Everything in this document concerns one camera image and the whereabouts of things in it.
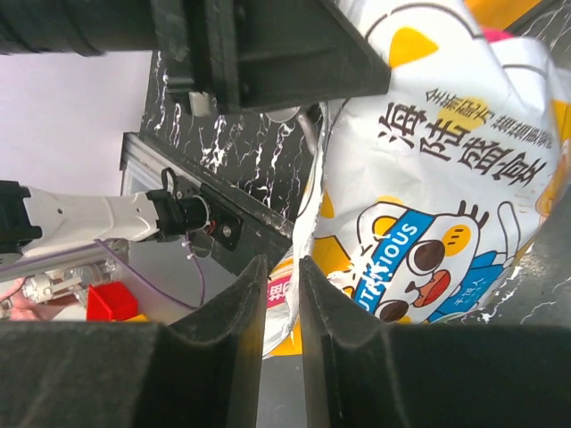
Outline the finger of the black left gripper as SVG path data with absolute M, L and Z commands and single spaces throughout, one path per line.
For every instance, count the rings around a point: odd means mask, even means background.
M 221 113 L 383 95 L 390 77 L 332 1 L 213 4 L 213 93 Z

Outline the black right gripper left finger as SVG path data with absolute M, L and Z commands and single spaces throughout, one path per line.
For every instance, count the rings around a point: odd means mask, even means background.
M 4 322 L 4 427 L 253 427 L 267 260 L 172 325 Z

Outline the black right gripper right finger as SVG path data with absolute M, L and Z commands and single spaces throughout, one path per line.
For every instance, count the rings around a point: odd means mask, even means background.
M 299 269 L 308 426 L 569 426 L 568 329 L 386 324 Z

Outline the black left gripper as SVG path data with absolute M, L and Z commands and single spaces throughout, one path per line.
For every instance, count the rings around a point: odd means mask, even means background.
M 175 102 L 195 116 L 223 111 L 215 92 L 212 1 L 3 1 L 1 53 L 84 57 L 159 51 Z

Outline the pink white pet food bag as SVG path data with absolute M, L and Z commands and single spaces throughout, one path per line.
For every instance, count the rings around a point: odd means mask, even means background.
M 565 192 L 570 74 L 461 1 L 342 1 L 388 64 L 385 94 L 324 103 L 292 249 L 271 272 L 263 353 L 295 355 L 301 258 L 387 323 L 483 307 Z

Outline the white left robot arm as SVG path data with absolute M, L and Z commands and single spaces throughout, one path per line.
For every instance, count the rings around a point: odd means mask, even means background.
M 331 1 L 4 1 L 1 52 L 159 51 L 167 89 L 195 116 L 282 111 L 383 95 L 391 71 Z M 166 241 L 228 223 L 201 195 L 160 190 L 72 196 L 1 184 L 1 262 L 92 247 Z

